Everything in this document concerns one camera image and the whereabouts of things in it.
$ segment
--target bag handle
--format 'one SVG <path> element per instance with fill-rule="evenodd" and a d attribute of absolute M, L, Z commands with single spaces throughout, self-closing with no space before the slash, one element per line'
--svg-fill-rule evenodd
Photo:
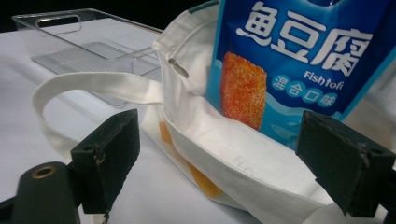
<path fill-rule="evenodd" d="M 59 75 L 41 84 L 33 94 L 33 107 L 40 121 L 42 131 L 53 148 L 68 161 L 70 149 L 78 141 L 51 128 L 45 120 L 46 104 L 65 91 L 95 91 L 140 105 L 163 103 L 163 86 L 160 82 L 130 73 L 87 72 Z"/>

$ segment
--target clear plastic container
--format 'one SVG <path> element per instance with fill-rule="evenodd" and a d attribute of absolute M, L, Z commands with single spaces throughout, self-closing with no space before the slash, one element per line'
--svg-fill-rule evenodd
<path fill-rule="evenodd" d="M 160 72 L 152 41 L 161 30 L 92 9 L 13 16 L 31 59 L 54 74 Z M 125 102 L 96 95 L 113 106 Z"/>

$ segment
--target container handle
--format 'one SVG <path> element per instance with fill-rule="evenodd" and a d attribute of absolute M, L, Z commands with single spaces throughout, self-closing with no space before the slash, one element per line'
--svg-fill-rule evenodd
<path fill-rule="evenodd" d="M 76 27 L 66 31 L 56 32 L 55 35 L 63 35 L 78 32 L 82 29 L 81 18 L 78 15 L 64 15 L 56 17 L 46 17 L 35 20 L 35 27 L 37 29 L 43 29 L 46 27 L 54 27 L 60 25 L 76 24 Z"/>

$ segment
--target black background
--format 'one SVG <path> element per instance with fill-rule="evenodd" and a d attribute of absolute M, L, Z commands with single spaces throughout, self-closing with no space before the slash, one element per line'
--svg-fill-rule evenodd
<path fill-rule="evenodd" d="M 95 8 L 124 19 L 137 21 L 159 29 L 184 10 L 200 5 L 207 0 L 2 0 L 0 7 L 0 32 L 16 31 L 11 16 L 62 11 L 81 8 Z"/>

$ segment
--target plastic packaging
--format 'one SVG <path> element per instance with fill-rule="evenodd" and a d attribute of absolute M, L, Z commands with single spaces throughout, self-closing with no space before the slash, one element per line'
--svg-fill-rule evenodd
<path fill-rule="evenodd" d="M 342 120 L 394 61 L 395 11 L 391 0 L 220 1 L 206 97 L 295 148 L 305 110 Z"/>

